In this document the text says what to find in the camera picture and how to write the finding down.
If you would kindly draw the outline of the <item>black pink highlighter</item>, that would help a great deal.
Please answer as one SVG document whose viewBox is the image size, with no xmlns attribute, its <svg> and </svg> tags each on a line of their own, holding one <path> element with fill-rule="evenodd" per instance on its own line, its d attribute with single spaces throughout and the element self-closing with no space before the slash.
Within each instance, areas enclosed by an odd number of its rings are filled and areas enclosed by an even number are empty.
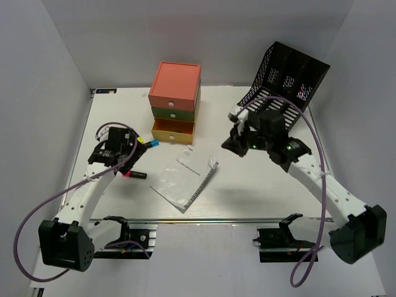
<svg viewBox="0 0 396 297">
<path fill-rule="evenodd" d="M 147 173 L 142 173 L 138 171 L 128 171 L 126 174 L 124 174 L 124 176 L 128 178 L 146 179 Z"/>
</svg>

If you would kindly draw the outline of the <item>black blue highlighter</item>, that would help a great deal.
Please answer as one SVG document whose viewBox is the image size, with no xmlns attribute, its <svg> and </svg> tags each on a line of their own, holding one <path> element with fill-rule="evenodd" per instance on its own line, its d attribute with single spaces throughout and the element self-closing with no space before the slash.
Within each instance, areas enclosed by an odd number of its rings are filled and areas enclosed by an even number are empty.
<svg viewBox="0 0 396 297">
<path fill-rule="evenodd" d="M 146 142 L 145 144 L 144 144 L 144 146 L 147 148 L 147 149 L 149 149 L 149 148 L 154 148 L 154 147 L 156 147 L 156 146 L 158 146 L 159 145 L 159 141 L 158 140 L 151 140 L 150 142 Z"/>
</svg>

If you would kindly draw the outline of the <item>green drawer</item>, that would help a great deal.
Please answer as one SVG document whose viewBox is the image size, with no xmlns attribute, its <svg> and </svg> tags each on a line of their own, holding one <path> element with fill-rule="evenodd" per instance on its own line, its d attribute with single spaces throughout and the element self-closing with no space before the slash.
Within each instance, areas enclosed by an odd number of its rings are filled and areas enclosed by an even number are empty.
<svg viewBox="0 0 396 297">
<path fill-rule="evenodd" d="M 153 116 L 160 119 L 195 122 L 197 118 L 197 113 L 195 111 L 173 110 L 157 107 L 151 107 L 151 110 Z"/>
</svg>

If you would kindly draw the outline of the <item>yellow bottom drawer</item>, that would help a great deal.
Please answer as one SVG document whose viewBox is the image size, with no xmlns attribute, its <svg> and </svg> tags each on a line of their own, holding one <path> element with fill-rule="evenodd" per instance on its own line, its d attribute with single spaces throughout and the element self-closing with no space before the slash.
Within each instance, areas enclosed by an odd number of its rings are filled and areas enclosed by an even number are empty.
<svg viewBox="0 0 396 297">
<path fill-rule="evenodd" d="M 172 142 L 191 145 L 194 139 L 195 123 L 155 118 L 152 127 L 154 139 L 160 142 Z"/>
</svg>

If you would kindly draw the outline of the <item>white safety instructions booklet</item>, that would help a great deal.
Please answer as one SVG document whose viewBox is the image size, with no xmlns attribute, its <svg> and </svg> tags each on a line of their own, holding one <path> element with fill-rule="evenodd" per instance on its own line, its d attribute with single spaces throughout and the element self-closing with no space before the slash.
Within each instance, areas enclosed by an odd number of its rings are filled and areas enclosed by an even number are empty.
<svg viewBox="0 0 396 297">
<path fill-rule="evenodd" d="M 184 213 L 204 190 L 217 166 L 215 157 L 188 145 L 150 187 Z"/>
</svg>

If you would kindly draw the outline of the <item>orange top drawer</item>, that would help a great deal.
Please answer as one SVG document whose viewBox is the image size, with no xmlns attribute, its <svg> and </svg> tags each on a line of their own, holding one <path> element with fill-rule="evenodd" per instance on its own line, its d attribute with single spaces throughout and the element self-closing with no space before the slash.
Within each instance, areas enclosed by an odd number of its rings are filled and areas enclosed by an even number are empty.
<svg viewBox="0 0 396 297">
<path fill-rule="evenodd" d="M 161 62 L 148 94 L 151 107 L 194 111 L 200 75 L 198 64 Z"/>
</svg>

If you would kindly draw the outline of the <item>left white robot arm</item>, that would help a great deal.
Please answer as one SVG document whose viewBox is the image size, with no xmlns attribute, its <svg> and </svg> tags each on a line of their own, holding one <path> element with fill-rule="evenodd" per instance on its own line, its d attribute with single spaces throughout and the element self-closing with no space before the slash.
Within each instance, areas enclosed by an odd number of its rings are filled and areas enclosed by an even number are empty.
<svg viewBox="0 0 396 297">
<path fill-rule="evenodd" d="M 93 211 L 105 189 L 117 175 L 131 171 L 147 147 L 130 127 L 111 126 L 99 136 L 98 145 L 88 158 L 82 180 L 69 202 L 52 220 L 44 220 L 38 228 L 43 263 L 86 271 L 96 252 L 108 245 L 123 247 L 130 242 L 127 219 L 108 215 L 90 224 Z"/>
</svg>

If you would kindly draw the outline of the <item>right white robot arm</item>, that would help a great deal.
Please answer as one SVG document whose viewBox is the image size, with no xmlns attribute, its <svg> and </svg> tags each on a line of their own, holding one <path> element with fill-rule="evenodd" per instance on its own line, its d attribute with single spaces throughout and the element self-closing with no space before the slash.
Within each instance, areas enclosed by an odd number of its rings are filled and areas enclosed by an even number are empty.
<svg viewBox="0 0 396 297">
<path fill-rule="evenodd" d="M 345 263 L 353 264 L 383 244 L 385 210 L 380 205 L 370 207 L 326 174 L 311 149 L 303 141 L 289 136 L 278 111 L 254 115 L 235 107 L 228 117 L 234 126 L 222 148 L 239 157 L 250 149 L 267 152 L 271 161 L 299 181 L 332 217 L 329 222 L 300 213 L 284 218 L 279 224 L 279 238 L 284 245 L 319 242 Z"/>
</svg>

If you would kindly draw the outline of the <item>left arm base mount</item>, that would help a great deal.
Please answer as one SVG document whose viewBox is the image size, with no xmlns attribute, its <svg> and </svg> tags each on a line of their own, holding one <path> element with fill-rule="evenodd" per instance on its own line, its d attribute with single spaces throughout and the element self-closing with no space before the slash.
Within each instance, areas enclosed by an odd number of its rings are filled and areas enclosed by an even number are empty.
<svg viewBox="0 0 396 297">
<path fill-rule="evenodd" d="M 92 219 L 88 225 L 96 259 L 147 260 L 155 247 L 156 231 L 157 226 L 151 223 L 111 215 Z"/>
</svg>

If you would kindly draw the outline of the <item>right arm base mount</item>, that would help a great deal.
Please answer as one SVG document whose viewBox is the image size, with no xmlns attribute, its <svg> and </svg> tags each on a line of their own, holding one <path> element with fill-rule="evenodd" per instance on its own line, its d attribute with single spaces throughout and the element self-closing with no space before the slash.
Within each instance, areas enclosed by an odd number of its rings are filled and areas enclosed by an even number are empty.
<svg viewBox="0 0 396 297">
<path fill-rule="evenodd" d="M 312 241 L 289 239 L 279 227 L 282 219 L 270 218 L 256 220 L 257 236 L 252 240 L 259 250 L 260 263 L 297 263 L 310 248 Z"/>
</svg>

